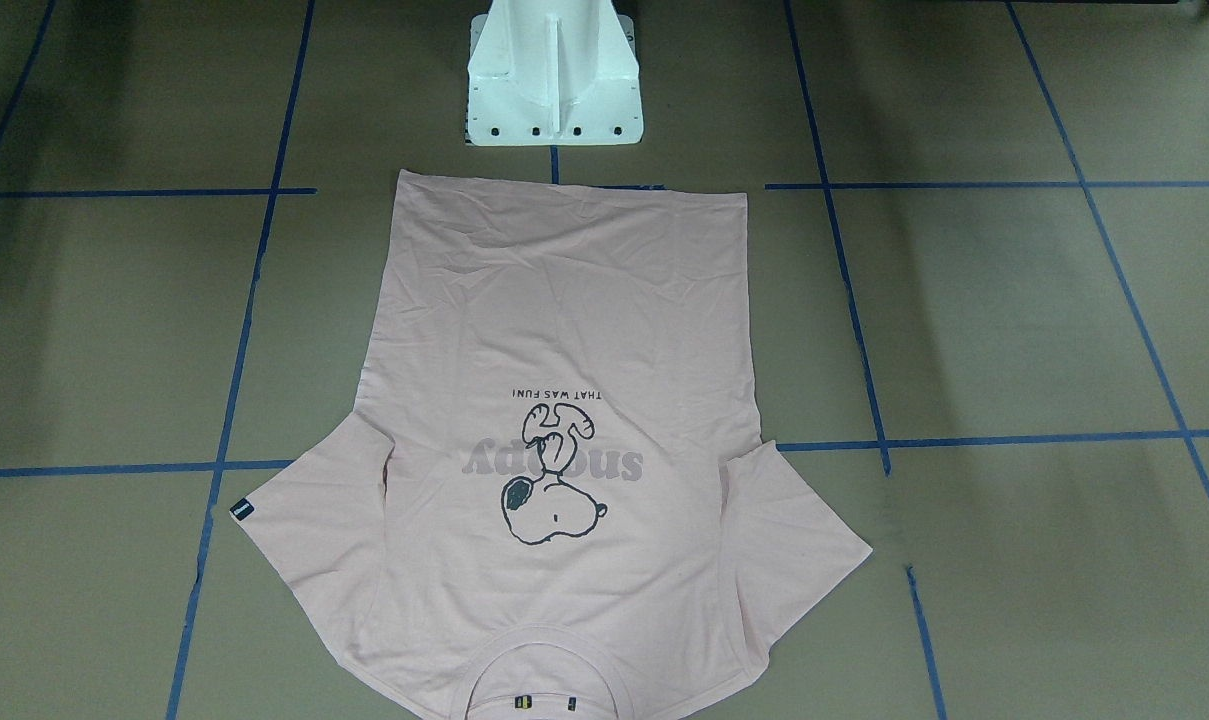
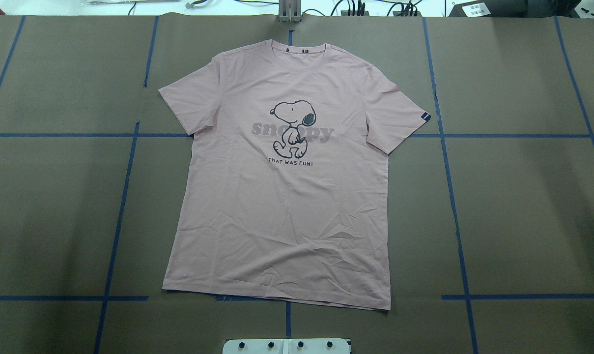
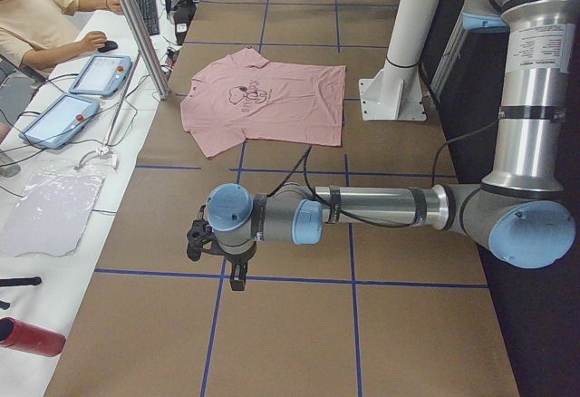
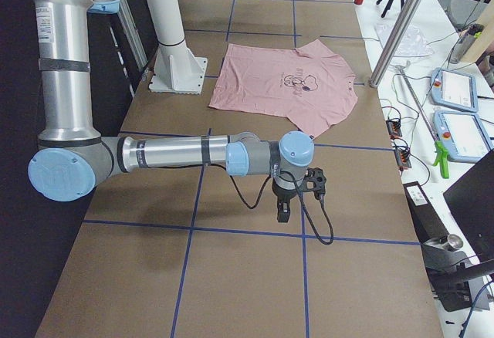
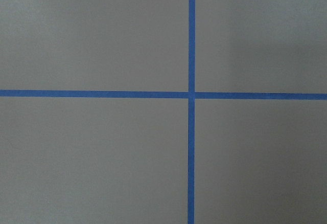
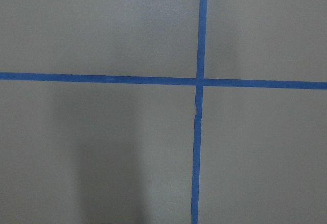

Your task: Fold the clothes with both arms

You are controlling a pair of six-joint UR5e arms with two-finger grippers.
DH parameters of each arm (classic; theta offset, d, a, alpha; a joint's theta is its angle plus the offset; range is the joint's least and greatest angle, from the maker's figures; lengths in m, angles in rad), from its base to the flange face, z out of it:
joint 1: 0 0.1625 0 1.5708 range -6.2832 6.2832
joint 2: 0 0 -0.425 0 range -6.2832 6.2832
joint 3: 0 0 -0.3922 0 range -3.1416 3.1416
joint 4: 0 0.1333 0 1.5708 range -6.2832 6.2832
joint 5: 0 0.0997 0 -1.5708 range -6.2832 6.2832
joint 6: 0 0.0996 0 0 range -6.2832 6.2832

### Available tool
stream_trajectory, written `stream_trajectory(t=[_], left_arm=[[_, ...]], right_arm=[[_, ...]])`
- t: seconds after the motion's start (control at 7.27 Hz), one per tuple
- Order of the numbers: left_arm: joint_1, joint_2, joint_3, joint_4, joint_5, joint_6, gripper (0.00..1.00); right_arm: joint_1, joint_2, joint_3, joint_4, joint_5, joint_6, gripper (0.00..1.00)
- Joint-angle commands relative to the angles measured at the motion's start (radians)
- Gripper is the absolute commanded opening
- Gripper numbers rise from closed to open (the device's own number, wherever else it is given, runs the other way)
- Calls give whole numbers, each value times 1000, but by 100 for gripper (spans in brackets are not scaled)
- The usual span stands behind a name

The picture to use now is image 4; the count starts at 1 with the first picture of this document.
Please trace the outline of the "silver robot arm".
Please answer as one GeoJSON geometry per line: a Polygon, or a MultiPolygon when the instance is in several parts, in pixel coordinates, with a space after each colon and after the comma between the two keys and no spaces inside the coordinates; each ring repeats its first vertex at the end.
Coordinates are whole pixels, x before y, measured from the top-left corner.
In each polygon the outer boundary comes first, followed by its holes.
{"type": "Polygon", "coordinates": [[[54,201],[75,201],[98,184],[135,169],[219,166],[231,177],[263,174],[277,198],[277,219],[305,192],[323,197],[325,177],[311,167],[314,145],[303,132],[278,141],[255,134],[155,138],[104,137],[93,126],[87,16],[115,13],[120,0],[33,0],[46,126],[30,160],[32,186],[54,201]]]}

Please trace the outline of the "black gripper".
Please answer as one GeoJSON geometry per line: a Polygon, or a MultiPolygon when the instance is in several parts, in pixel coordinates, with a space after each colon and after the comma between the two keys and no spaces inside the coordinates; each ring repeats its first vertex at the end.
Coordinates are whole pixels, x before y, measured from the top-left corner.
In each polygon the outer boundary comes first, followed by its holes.
{"type": "Polygon", "coordinates": [[[284,188],[280,186],[277,180],[272,180],[272,192],[276,196],[277,200],[277,221],[281,223],[287,223],[290,218],[290,206],[289,202],[296,196],[295,188],[284,188]]]}

